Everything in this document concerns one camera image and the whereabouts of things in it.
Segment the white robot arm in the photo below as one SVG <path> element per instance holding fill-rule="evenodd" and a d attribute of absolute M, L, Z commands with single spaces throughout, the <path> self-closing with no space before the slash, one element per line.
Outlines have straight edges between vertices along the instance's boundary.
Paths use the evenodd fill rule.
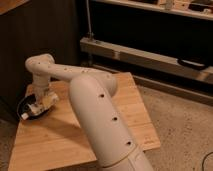
<path fill-rule="evenodd" d="M 68 95 L 102 171 L 154 171 L 112 101 L 117 80 L 109 72 L 57 64 L 49 54 L 26 60 L 36 97 L 30 114 L 38 116 L 58 100 L 49 81 L 69 83 Z"/>

